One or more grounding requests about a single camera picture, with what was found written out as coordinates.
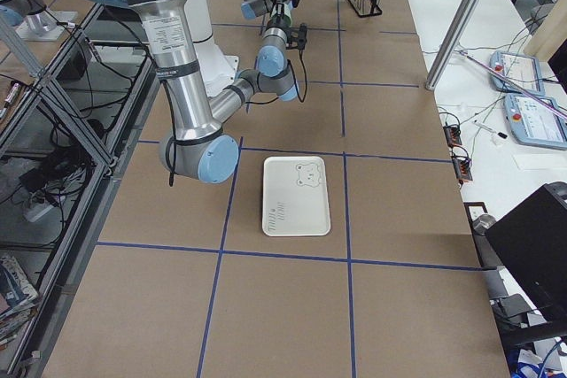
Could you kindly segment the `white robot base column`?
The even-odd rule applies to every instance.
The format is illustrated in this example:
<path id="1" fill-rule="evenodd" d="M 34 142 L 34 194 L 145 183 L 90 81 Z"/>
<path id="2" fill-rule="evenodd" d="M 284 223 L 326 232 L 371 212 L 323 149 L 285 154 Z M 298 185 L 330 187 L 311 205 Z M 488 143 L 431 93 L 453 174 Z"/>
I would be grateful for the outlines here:
<path id="1" fill-rule="evenodd" d="M 216 44 L 206 0 L 188 0 L 184 10 L 207 96 L 218 96 L 234 81 L 239 57 L 225 55 Z"/>

